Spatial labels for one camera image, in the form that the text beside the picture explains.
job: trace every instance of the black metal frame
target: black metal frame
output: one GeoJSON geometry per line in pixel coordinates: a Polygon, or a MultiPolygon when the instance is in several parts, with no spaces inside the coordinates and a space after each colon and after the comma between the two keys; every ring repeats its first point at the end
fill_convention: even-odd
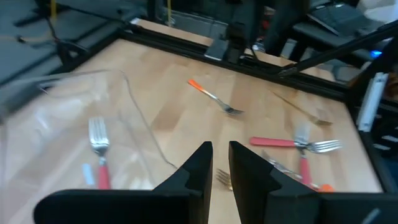
{"type": "MultiPolygon", "coordinates": [[[[64,7],[64,5],[56,3],[57,5],[57,14],[61,14],[63,12],[67,12],[70,10],[68,7],[64,7]]],[[[50,3],[49,2],[43,2],[43,7],[38,7],[32,10],[34,13],[33,15],[29,15],[25,18],[18,19],[17,21],[14,22],[14,26],[16,27],[24,27],[28,26],[32,23],[39,22],[42,19],[44,19],[45,16],[50,17],[51,14],[51,8],[50,8],[50,3]]]]}
{"type": "MultiPolygon", "coordinates": [[[[316,51],[318,52],[324,52],[330,49],[334,49],[334,46],[326,44],[318,38],[303,34],[302,32],[295,30],[294,28],[291,28],[291,30],[289,30],[289,37],[296,40],[298,44],[307,45],[307,43],[311,43],[307,47],[316,49],[316,51]]],[[[298,60],[298,58],[301,58],[304,55],[304,52],[297,52],[297,54],[301,55],[290,55],[290,57],[292,57],[291,60],[293,60],[294,62],[299,62],[300,60],[298,60]]],[[[364,59],[355,55],[354,53],[338,57],[337,59],[356,68],[361,68],[365,63],[364,59]]]]}
{"type": "MultiPolygon", "coordinates": [[[[154,0],[149,0],[149,2],[153,3],[148,5],[148,15],[150,20],[153,21],[155,20],[155,4],[154,0]]],[[[334,51],[333,54],[343,55],[342,51],[345,51],[345,53],[349,53],[354,50],[355,47],[357,47],[358,45],[369,44],[371,42],[379,41],[391,36],[396,36],[398,34],[398,26],[394,29],[388,28],[389,27],[386,27],[386,29],[381,30],[380,33],[375,35],[376,37],[366,36],[362,38],[361,40],[359,40],[360,44],[358,43],[358,41],[355,44],[352,42],[347,43],[344,45],[343,50],[341,48],[338,48],[334,51]]],[[[289,65],[288,67],[282,68],[277,65],[258,61],[252,55],[246,54],[243,55],[244,57],[239,59],[238,63],[231,63],[224,60],[216,61],[204,56],[208,48],[208,46],[206,45],[191,42],[189,40],[179,39],[177,37],[162,34],[153,30],[148,30],[137,25],[126,24],[126,26],[122,29],[116,30],[108,38],[94,45],[91,49],[89,49],[88,54],[74,58],[71,62],[68,62],[60,68],[50,72],[50,74],[70,72],[74,70],[79,65],[85,63],[96,53],[98,53],[100,50],[104,49],[117,39],[124,39],[131,42],[136,42],[138,44],[164,50],[173,54],[182,55],[184,57],[234,70],[236,72],[244,73],[246,75],[261,78],[270,82],[313,93],[325,98],[344,102],[351,114],[353,122],[355,122],[358,113],[358,107],[361,104],[361,100],[359,100],[360,97],[358,96],[364,95],[364,91],[366,91],[366,86],[369,83],[369,80],[374,76],[376,72],[385,71],[383,69],[384,67],[388,67],[389,65],[395,63],[395,61],[393,60],[393,56],[395,56],[397,53],[391,49],[396,49],[398,47],[396,46],[398,45],[398,39],[394,39],[389,46],[389,48],[391,49],[389,50],[387,47],[386,51],[381,55],[381,57],[378,60],[375,60],[373,64],[369,66],[369,68],[365,72],[363,72],[363,74],[358,79],[357,84],[352,88],[348,88],[347,86],[340,85],[335,82],[330,82],[328,80],[297,72],[302,69],[315,66],[318,63],[322,63],[323,60],[326,61],[331,59],[330,52],[327,52],[327,54],[324,55],[318,55],[315,59],[304,60],[302,63],[289,65]],[[278,75],[278,73],[280,73],[280,71],[285,68],[288,68],[289,71],[292,71],[293,68],[294,72],[289,73],[289,75],[284,78],[278,75]]],[[[393,114],[396,116],[398,114],[398,103],[396,103],[395,101],[382,100],[379,112],[383,114],[393,114]]],[[[374,167],[374,170],[376,171],[376,174],[380,180],[383,190],[385,192],[398,192],[398,188],[394,180],[392,179],[390,172],[388,171],[386,165],[382,162],[382,158],[380,157],[376,149],[373,147],[371,134],[361,131],[359,131],[358,133],[374,167]]]]}

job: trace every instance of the blurry fork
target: blurry fork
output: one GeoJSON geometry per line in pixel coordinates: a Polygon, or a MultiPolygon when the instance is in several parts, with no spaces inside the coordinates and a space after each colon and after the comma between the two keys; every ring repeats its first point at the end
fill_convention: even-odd
{"type": "Polygon", "coordinates": [[[220,181],[228,190],[232,190],[232,183],[231,183],[231,176],[221,170],[221,169],[217,169],[217,174],[216,174],[216,178],[218,181],[220,181]]]}
{"type": "MultiPolygon", "coordinates": [[[[285,139],[251,137],[249,142],[253,146],[296,147],[294,141],[285,139]]],[[[306,147],[310,152],[324,153],[341,148],[341,142],[339,140],[310,142],[306,143],[306,147]]]]}
{"type": "Polygon", "coordinates": [[[222,102],[217,96],[207,92],[201,85],[199,85],[195,80],[188,80],[188,84],[195,87],[197,90],[201,91],[202,93],[208,95],[211,99],[215,100],[218,105],[223,109],[223,111],[227,112],[230,115],[238,115],[243,113],[243,111],[241,110],[236,110],[232,107],[230,107],[230,105],[222,102]]]}
{"type": "Polygon", "coordinates": [[[104,118],[90,118],[88,121],[88,134],[93,151],[99,155],[99,189],[111,189],[108,166],[106,165],[105,153],[109,147],[109,140],[106,134],[104,118]]]}
{"type": "MultiPolygon", "coordinates": [[[[295,174],[297,177],[301,178],[300,175],[298,175],[298,174],[296,174],[296,173],[294,173],[294,172],[292,172],[292,174],[295,174]]],[[[217,180],[220,181],[221,184],[223,184],[228,190],[233,190],[233,188],[232,188],[232,183],[231,183],[231,176],[230,176],[227,172],[225,172],[225,171],[223,171],[223,170],[221,170],[221,169],[217,169],[216,178],[217,178],[217,180]]],[[[321,188],[320,188],[318,185],[316,185],[316,184],[311,184],[311,187],[312,187],[313,189],[315,189],[315,190],[321,189],[321,188]]]]}
{"type": "MultiPolygon", "coordinates": [[[[290,176],[293,179],[296,180],[301,180],[302,176],[296,172],[291,171],[290,169],[286,168],[279,162],[277,162],[275,159],[271,158],[264,150],[261,152],[261,157],[265,159],[267,162],[269,162],[271,165],[275,167],[275,169],[281,171],[283,174],[290,176]]],[[[319,189],[319,186],[311,183],[311,187],[313,189],[319,189]]]]}

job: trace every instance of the wooden table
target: wooden table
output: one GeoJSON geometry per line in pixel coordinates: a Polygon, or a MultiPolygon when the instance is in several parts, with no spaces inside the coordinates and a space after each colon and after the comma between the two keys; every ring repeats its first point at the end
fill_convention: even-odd
{"type": "MultiPolygon", "coordinates": [[[[201,44],[211,44],[209,38],[182,30],[147,21],[139,21],[139,25],[201,44]]],[[[258,53],[257,56],[276,65],[290,63],[271,55],[258,53]]],[[[294,128],[308,121],[303,113],[272,93],[291,91],[304,100],[322,103],[333,115],[334,123],[330,126],[312,124],[310,140],[339,139],[344,145],[341,150],[325,155],[307,154],[314,183],[330,184],[338,192],[381,191],[355,126],[340,102],[125,40],[117,40],[78,71],[103,68],[125,72],[132,94],[160,148],[177,166],[182,165],[203,141],[212,141],[214,169],[228,171],[228,142],[235,140],[258,154],[266,150],[287,168],[298,171],[297,150],[254,147],[248,143],[251,136],[291,139],[294,128]],[[216,103],[188,85],[190,78],[245,113],[228,116],[216,103]]],[[[317,68],[309,68],[305,73],[333,80],[329,72],[317,68]]],[[[12,220],[10,223],[28,223],[26,218],[14,217],[12,220]]],[[[215,178],[209,223],[239,223],[233,193],[215,178]]]]}

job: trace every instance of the black cable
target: black cable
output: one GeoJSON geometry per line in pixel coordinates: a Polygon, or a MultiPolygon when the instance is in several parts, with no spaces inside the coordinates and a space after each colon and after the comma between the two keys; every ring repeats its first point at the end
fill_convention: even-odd
{"type": "Polygon", "coordinates": [[[236,12],[236,6],[235,5],[231,5],[231,15],[229,15],[229,19],[232,21],[233,17],[235,15],[236,12]]]}
{"type": "MultiPolygon", "coordinates": [[[[249,35],[249,38],[248,38],[248,47],[250,48],[250,51],[253,54],[253,59],[255,61],[258,61],[258,62],[260,62],[260,60],[257,58],[256,52],[253,50],[253,45],[257,42],[257,38],[259,37],[260,29],[261,29],[261,26],[262,26],[261,24],[263,22],[264,13],[265,13],[265,10],[266,10],[266,8],[263,5],[262,5],[261,9],[262,9],[261,15],[258,15],[258,17],[254,18],[257,21],[260,21],[259,23],[257,23],[257,24],[254,23],[254,25],[253,25],[253,29],[257,29],[256,34],[255,34],[256,37],[252,37],[253,31],[251,31],[250,35],[249,35]]],[[[260,14],[259,11],[261,9],[260,8],[259,9],[255,9],[254,10],[255,15],[257,15],[257,13],[260,14]]]]}
{"type": "MultiPolygon", "coordinates": [[[[35,3],[37,5],[37,7],[38,7],[37,9],[39,10],[38,11],[39,15],[47,15],[44,8],[46,8],[47,5],[50,5],[51,7],[53,7],[53,4],[56,4],[55,0],[54,1],[51,0],[50,3],[43,2],[43,0],[35,0],[35,3]]],[[[50,33],[46,32],[46,34],[41,36],[41,37],[23,37],[21,35],[17,35],[17,36],[0,35],[0,40],[13,40],[13,41],[17,41],[17,42],[22,43],[22,44],[25,44],[27,42],[43,42],[43,41],[46,41],[46,40],[51,40],[51,38],[53,38],[52,36],[50,38],[49,34],[50,35],[54,34],[55,33],[54,30],[55,29],[53,28],[53,26],[52,27],[50,26],[50,33]]]]}
{"type": "Polygon", "coordinates": [[[45,2],[40,2],[40,0],[35,0],[35,3],[37,5],[37,9],[39,10],[39,14],[41,16],[43,16],[43,18],[45,19],[45,21],[49,25],[50,33],[51,33],[52,38],[57,40],[58,38],[57,38],[57,35],[55,34],[54,26],[52,25],[49,16],[45,12],[45,2]]]}
{"type": "Polygon", "coordinates": [[[217,8],[220,6],[220,2],[221,1],[222,0],[218,0],[217,1],[217,4],[216,4],[216,6],[215,6],[215,8],[213,10],[213,13],[211,13],[211,17],[213,18],[213,20],[212,20],[212,22],[210,24],[209,33],[207,35],[208,37],[211,37],[210,35],[211,35],[211,32],[213,31],[213,26],[214,26],[214,23],[216,22],[216,19],[217,19],[217,16],[216,16],[217,8]]]}
{"type": "MultiPolygon", "coordinates": [[[[333,7],[336,6],[337,2],[336,0],[331,0],[331,4],[333,5],[333,7]]],[[[330,17],[330,19],[332,19],[332,21],[337,25],[339,24],[339,22],[337,22],[337,20],[335,19],[335,16],[330,12],[330,8],[328,6],[324,6],[326,7],[326,11],[328,12],[328,15],[330,17]]]]}

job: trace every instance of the red-handled fork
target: red-handled fork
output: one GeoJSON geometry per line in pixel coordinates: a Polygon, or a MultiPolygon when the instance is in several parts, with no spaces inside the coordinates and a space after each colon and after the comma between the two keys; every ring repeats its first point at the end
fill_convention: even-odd
{"type": "Polygon", "coordinates": [[[98,188],[111,189],[108,166],[106,165],[105,152],[109,147],[104,118],[90,118],[88,121],[88,134],[93,151],[99,155],[98,188]]]}
{"type": "MultiPolygon", "coordinates": [[[[285,139],[251,137],[249,142],[253,146],[296,147],[293,140],[285,139]]],[[[339,140],[310,142],[306,147],[313,153],[325,153],[341,148],[341,143],[339,140]]]]}

